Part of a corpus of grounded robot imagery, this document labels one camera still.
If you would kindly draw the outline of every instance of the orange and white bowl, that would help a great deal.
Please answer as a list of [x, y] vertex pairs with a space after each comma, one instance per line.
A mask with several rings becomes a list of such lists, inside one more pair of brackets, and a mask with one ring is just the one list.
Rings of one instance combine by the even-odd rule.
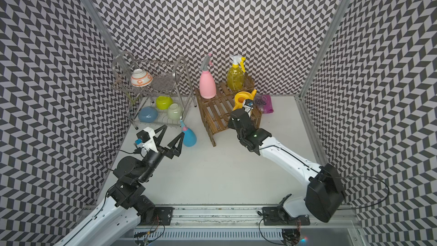
[[150, 73], [141, 68], [135, 69], [131, 76], [131, 84], [137, 87], [149, 85], [152, 80]]

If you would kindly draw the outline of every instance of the metal vent grille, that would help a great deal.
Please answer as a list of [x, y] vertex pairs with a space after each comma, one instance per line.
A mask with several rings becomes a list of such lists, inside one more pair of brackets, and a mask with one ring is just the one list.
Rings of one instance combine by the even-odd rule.
[[[135, 234], [139, 232], [144, 232], [144, 229], [135, 229]], [[162, 229], [156, 233], [150, 235], [150, 240], [157, 238], [161, 233]], [[282, 234], [276, 229], [264, 229], [261, 230], [263, 235], [267, 239], [281, 240]], [[177, 230], [166, 229], [164, 234], [161, 236], [160, 240], [263, 240], [258, 229], [254, 228], [183, 228]]]

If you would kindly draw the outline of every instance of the purple bag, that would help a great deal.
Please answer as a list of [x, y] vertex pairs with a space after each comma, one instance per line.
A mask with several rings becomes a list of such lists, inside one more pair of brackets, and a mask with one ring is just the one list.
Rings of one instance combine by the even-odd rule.
[[254, 103], [262, 114], [273, 112], [272, 99], [270, 98], [270, 95], [257, 94], [255, 95]]

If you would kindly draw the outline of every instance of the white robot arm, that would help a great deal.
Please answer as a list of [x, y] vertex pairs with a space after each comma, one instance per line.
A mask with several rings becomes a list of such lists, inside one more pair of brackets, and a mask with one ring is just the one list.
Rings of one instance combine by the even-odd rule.
[[228, 127], [237, 131], [240, 143], [250, 152], [266, 157], [296, 178], [306, 190], [305, 196], [287, 196], [280, 203], [282, 221], [292, 221], [301, 215], [312, 214], [328, 222], [344, 201], [346, 194], [337, 169], [311, 162], [282, 145], [269, 132], [256, 129], [249, 117], [253, 101], [245, 100], [243, 108], [231, 113]]
[[107, 246], [140, 222], [152, 223], [155, 205], [142, 195], [145, 188], [141, 183], [149, 180], [164, 157], [172, 159], [182, 151], [183, 133], [168, 144], [169, 148], [160, 146], [166, 129], [163, 125], [137, 133], [135, 145], [146, 153], [144, 159], [124, 157], [114, 170], [117, 183], [105, 193], [104, 200], [55, 246]]

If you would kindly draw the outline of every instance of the light green bowl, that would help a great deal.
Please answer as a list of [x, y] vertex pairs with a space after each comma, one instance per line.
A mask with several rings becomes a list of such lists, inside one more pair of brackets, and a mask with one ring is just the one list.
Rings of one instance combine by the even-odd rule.
[[173, 103], [173, 99], [167, 96], [156, 98], [156, 107], [160, 110], [166, 110]]
[[177, 103], [172, 104], [167, 109], [167, 117], [172, 120], [179, 121], [181, 114], [182, 114], [182, 107]]

